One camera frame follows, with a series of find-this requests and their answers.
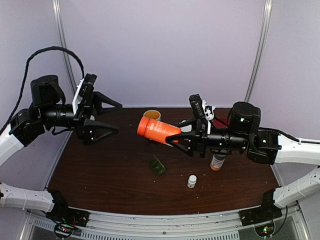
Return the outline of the green pill organizer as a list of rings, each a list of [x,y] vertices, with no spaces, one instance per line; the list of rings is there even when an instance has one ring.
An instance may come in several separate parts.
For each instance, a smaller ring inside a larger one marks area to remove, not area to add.
[[[155,154],[153,154],[153,158],[148,162],[148,165],[157,176],[163,176],[166,172],[164,164]]]

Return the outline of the small white pill bottle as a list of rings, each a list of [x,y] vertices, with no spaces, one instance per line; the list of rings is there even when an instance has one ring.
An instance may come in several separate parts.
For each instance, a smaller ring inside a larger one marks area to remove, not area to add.
[[[197,176],[192,174],[188,177],[187,186],[192,189],[196,186],[197,183]]]

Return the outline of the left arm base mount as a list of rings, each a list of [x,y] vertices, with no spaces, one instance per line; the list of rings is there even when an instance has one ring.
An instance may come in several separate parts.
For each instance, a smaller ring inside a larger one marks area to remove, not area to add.
[[[59,223],[65,223],[72,226],[86,227],[90,213],[85,210],[75,209],[69,207],[63,194],[58,190],[48,191],[53,200],[53,208],[51,211],[47,211],[46,217],[52,221]]]

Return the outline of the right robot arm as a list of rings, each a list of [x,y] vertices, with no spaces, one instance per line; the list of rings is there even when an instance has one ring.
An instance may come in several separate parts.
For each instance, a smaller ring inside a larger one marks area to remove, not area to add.
[[[236,102],[223,128],[215,126],[215,108],[199,100],[190,101],[194,119],[181,123],[191,131],[167,136],[167,144],[192,157],[195,152],[203,158],[207,150],[246,152],[246,158],[259,164],[304,163],[314,169],[296,181],[263,194],[262,206],[256,210],[259,220],[268,220],[276,207],[307,197],[320,189],[320,142],[297,138],[273,128],[260,127],[261,110],[248,102]]]

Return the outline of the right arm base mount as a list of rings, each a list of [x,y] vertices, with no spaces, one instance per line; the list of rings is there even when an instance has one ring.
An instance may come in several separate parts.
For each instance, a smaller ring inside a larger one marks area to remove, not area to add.
[[[262,196],[260,206],[239,211],[243,227],[271,221],[282,216],[282,209],[275,205],[274,192],[275,189],[266,191]]]

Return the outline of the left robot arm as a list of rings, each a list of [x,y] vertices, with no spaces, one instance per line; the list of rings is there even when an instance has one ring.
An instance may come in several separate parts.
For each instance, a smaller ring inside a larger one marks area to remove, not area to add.
[[[57,75],[45,75],[31,82],[32,102],[11,116],[0,134],[0,163],[30,145],[46,131],[58,135],[74,131],[84,145],[93,145],[116,135],[119,128],[95,120],[98,116],[119,110],[121,103],[94,90],[95,74],[87,74],[76,89],[71,103],[66,103],[64,92],[59,86]],[[61,222],[72,218],[63,195],[57,191],[36,191],[0,184],[0,206],[21,208],[53,213]]]

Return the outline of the large orange pill bottle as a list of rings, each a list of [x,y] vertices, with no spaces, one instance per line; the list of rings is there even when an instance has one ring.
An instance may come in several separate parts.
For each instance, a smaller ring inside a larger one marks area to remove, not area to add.
[[[167,144],[166,137],[181,133],[179,127],[145,116],[141,118],[137,127],[138,135],[161,144]]]

